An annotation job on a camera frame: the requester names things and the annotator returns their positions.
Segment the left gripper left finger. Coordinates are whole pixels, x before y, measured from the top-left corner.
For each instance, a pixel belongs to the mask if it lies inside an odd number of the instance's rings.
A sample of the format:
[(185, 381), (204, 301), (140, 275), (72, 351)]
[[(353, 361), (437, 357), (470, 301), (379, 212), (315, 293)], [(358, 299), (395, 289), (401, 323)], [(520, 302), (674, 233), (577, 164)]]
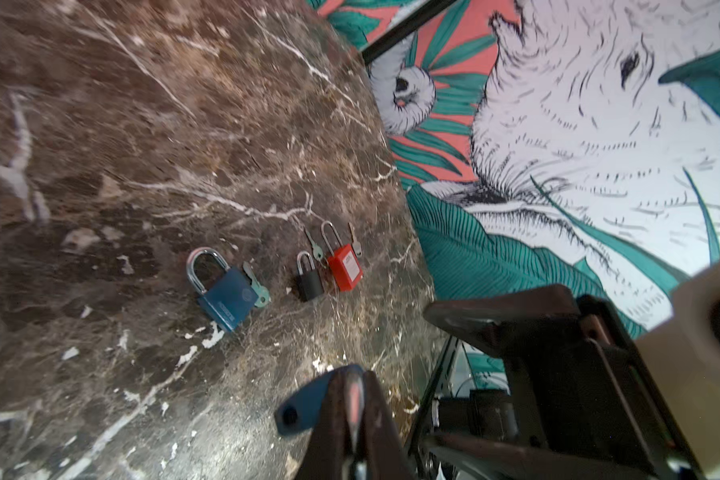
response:
[(344, 465), (351, 448), (345, 406), (346, 377), (346, 372), (337, 372), (327, 386), (296, 480), (345, 478)]

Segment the black padlock silver key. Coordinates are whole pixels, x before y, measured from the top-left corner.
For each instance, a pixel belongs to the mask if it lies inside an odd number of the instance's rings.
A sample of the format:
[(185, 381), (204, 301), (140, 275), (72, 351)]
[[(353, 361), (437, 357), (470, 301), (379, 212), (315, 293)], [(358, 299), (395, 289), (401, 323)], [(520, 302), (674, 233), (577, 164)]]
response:
[(313, 258), (314, 258), (317, 262), (323, 262), (323, 261), (325, 260), (325, 254), (324, 254), (323, 249), (322, 249), (321, 246), (314, 240), (314, 238), (313, 238), (313, 236), (311, 235), (310, 231), (309, 231), (306, 227), (303, 228), (303, 231), (304, 231), (304, 233), (305, 233), (305, 235), (306, 235), (306, 237), (307, 237), (307, 240), (308, 240), (308, 242), (309, 242), (309, 244), (310, 244), (311, 254), (312, 254)]

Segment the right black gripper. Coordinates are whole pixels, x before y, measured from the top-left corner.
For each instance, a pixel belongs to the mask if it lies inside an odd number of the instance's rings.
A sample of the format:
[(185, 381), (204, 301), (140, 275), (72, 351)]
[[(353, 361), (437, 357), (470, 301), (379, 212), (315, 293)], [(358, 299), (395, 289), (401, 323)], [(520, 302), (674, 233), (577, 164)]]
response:
[(435, 301), (424, 319), (505, 360), (523, 443), (425, 448), (476, 479), (693, 479), (696, 462), (615, 308), (561, 285)]

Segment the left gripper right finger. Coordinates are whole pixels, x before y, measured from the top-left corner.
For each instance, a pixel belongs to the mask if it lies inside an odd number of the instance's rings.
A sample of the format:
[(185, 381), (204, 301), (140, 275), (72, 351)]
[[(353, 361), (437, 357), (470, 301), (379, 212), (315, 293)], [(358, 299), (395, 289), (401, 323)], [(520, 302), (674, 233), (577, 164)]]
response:
[(367, 479), (410, 479), (415, 476), (403, 450), (396, 424), (372, 371), (363, 373), (365, 407), (361, 430), (361, 451)]

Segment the small black padlock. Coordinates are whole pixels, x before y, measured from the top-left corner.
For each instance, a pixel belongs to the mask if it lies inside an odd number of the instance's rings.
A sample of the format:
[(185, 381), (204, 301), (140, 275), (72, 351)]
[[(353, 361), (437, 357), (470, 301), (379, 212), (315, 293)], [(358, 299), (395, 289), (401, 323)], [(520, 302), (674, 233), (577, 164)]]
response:
[(296, 284), (301, 300), (309, 302), (321, 297), (324, 294), (324, 287), (313, 255), (308, 251), (300, 251), (296, 262)]

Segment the small silver key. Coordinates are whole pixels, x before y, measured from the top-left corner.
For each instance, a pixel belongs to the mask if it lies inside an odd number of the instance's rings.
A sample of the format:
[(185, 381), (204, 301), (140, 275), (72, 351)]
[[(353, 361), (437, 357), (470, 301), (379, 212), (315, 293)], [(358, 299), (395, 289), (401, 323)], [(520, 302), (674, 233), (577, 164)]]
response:
[(349, 232), (350, 232), (350, 239), (351, 239), (350, 244), (351, 244), (351, 247), (352, 247), (352, 249), (353, 249), (353, 251), (354, 251), (354, 254), (355, 254), (358, 258), (361, 258), (361, 257), (363, 256), (362, 245), (361, 245), (361, 242), (359, 241), (359, 238), (358, 238), (358, 236), (357, 236), (357, 234), (356, 234), (355, 228), (354, 228), (354, 226), (353, 226), (353, 224), (352, 224), (351, 222), (348, 223), (348, 229), (349, 229)]

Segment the blue padlock key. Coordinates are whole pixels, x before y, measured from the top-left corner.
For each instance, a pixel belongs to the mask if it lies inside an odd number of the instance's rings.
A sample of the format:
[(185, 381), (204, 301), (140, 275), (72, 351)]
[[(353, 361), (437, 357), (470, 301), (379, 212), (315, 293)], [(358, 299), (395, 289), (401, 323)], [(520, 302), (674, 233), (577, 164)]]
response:
[(268, 288), (259, 282), (249, 262), (244, 262), (242, 264), (242, 269), (251, 282), (252, 290), (257, 295), (257, 300), (255, 301), (254, 306), (256, 308), (264, 308), (271, 302), (271, 296)]

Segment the blue padlock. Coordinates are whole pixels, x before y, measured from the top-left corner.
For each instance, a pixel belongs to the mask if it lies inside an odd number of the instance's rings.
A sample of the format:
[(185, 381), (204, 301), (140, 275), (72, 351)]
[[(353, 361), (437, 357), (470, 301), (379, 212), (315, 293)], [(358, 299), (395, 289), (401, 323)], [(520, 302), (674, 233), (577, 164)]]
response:
[[(195, 272), (195, 264), (202, 256), (210, 257), (222, 269), (222, 275), (211, 287), (206, 287)], [(209, 247), (197, 248), (189, 254), (186, 275), (200, 307), (226, 332), (234, 331), (245, 320), (259, 298), (246, 275)]]
[(281, 403), (274, 413), (280, 436), (297, 435), (315, 427), (328, 386), (339, 374), (349, 375), (349, 385), (344, 393), (346, 420), (352, 434), (356, 434), (365, 407), (364, 369), (350, 364), (319, 375)]

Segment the red padlock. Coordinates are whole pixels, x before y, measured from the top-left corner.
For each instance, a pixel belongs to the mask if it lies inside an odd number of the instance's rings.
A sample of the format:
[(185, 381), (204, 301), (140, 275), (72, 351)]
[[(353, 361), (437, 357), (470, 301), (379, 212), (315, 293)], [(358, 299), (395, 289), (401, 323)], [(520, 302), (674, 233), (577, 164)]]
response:
[(353, 247), (341, 240), (332, 222), (323, 221), (320, 229), (329, 251), (328, 266), (338, 289), (341, 292), (353, 290), (363, 277), (363, 270)]

